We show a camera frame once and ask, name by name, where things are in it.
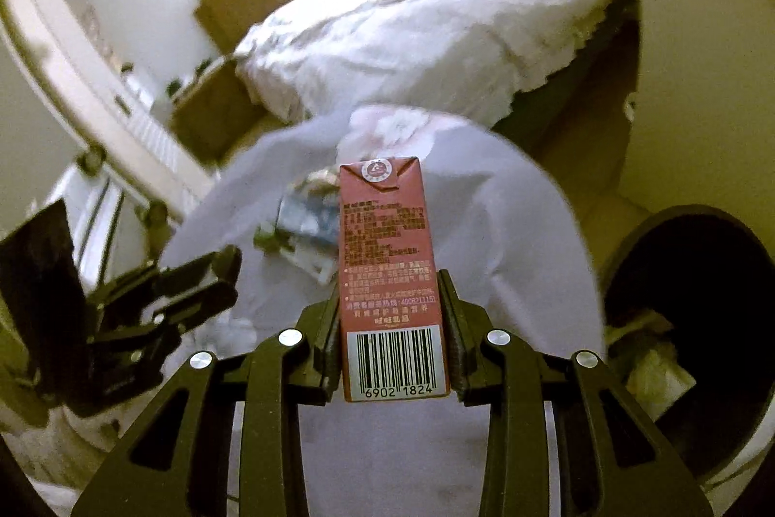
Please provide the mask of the red milk carton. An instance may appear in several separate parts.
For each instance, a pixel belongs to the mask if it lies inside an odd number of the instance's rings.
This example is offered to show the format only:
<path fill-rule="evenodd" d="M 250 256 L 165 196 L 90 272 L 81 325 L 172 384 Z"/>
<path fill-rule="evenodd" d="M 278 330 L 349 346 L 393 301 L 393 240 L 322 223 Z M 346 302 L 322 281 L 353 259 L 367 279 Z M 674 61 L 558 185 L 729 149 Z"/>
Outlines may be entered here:
<path fill-rule="evenodd" d="M 351 403 L 449 393 L 434 247 L 416 157 L 343 165 L 339 312 Z"/>

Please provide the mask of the gold foil wrapper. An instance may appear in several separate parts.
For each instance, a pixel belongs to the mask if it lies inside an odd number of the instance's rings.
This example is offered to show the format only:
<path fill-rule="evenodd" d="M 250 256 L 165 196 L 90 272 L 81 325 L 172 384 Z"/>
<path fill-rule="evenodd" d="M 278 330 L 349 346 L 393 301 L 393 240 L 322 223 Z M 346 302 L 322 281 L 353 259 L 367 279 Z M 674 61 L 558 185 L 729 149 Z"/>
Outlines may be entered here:
<path fill-rule="evenodd" d="M 339 189 L 339 172 L 335 168 L 318 169 L 286 186 L 288 193 L 299 195 L 327 195 Z"/>

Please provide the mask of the black round trash bin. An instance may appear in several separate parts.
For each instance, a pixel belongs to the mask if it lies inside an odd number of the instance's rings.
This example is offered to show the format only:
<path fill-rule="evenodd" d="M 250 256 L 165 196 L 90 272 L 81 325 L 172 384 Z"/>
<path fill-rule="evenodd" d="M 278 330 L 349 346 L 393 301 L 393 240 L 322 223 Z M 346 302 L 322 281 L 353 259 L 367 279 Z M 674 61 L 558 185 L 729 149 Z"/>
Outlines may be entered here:
<path fill-rule="evenodd" d="M 774 260 L 741 220 L 704 204 L 669 207 L 631 232 L 605 264 L 611 327 L 649 312 L 695 383 L 655 425 L 705 482 L 742 452 L 774 398 Z"/>

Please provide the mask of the wooden bedside table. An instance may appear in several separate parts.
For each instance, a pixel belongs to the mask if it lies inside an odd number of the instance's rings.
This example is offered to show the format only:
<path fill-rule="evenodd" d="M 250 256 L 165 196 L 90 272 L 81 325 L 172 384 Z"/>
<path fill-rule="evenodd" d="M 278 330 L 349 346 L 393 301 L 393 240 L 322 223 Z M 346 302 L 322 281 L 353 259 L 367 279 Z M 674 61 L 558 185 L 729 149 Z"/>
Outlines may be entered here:
<path fill-rule="evenodd" d="M 236 76 L 234 60 L 219 58 L 173 99 L 173 135 L 200 163 L 219 163 L 267 113 Z"/>

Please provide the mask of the white dresser cabinet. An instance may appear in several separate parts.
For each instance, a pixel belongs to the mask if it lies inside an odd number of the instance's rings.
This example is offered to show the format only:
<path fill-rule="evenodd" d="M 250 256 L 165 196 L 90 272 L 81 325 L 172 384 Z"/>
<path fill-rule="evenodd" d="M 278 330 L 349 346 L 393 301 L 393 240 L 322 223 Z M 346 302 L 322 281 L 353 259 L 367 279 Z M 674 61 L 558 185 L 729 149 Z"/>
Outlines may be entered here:
<path fill-rule="evenodd" d="M 620 193 L 709 204 L 774 242 L 774 0 L 638 0 L 635 119 Z"/>

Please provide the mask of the bed with white duvet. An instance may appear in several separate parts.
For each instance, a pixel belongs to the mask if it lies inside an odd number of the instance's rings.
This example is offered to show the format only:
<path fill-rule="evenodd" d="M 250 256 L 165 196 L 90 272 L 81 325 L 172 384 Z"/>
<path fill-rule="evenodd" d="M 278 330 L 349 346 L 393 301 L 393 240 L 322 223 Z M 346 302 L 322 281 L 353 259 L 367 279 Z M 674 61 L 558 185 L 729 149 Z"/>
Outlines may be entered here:
<path fill-rule="evenodd" d="M 235 47 L 252 100 L 293 125 L 367 104 L 490 126 L 573 63 L 615 0 L 293 0 Z"/>

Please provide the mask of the white door frame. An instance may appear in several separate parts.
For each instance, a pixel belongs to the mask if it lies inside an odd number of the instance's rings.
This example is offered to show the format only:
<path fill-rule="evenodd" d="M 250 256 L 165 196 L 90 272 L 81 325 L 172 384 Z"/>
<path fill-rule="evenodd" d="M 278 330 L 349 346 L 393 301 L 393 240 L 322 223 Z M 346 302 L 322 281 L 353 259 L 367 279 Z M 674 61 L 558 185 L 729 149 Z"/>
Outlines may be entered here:
<path fill-rule="evenodd" d="M 209 173 L 134 97 L 66 0 L 1 0 L 1 24 L 34 90 L 81 143 L 139 194 L 184 219 L 214 185 Z"/>

